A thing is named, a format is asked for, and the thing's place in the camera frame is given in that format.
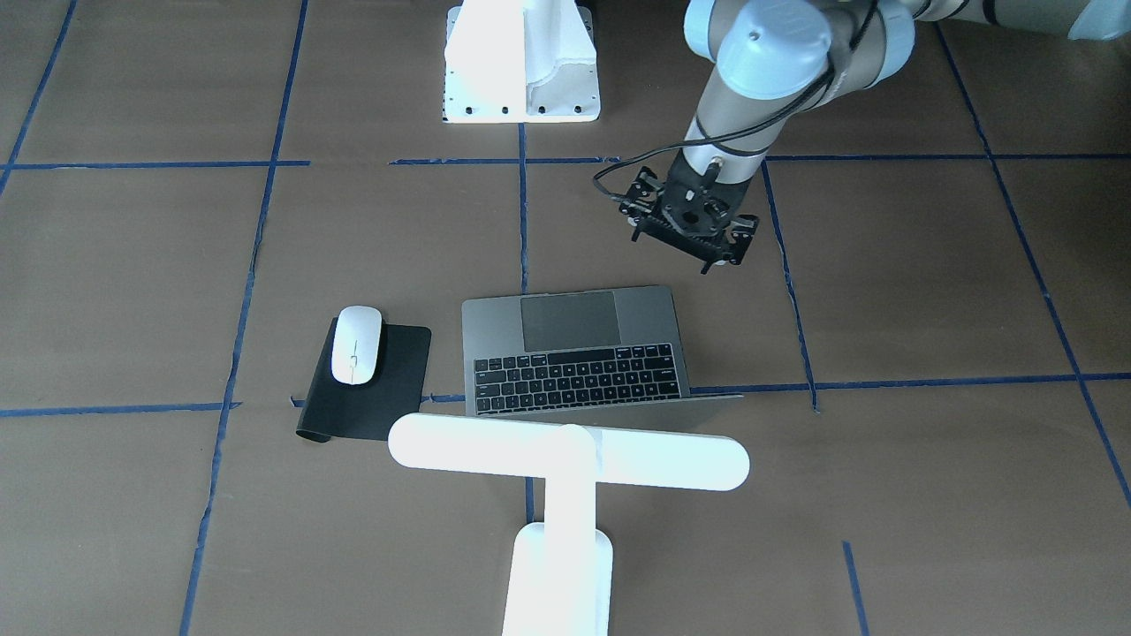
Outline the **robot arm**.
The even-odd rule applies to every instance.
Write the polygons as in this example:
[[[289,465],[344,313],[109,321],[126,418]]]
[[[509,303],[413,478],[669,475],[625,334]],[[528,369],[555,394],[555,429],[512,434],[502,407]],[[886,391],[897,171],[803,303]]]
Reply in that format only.
[[[917,23],[949,18],[1074,40],[1119,38],[1126,1],[692,1],[689,48],[714,65],[659,196],[683,235],[735,217],[786,120],[906,65]]]

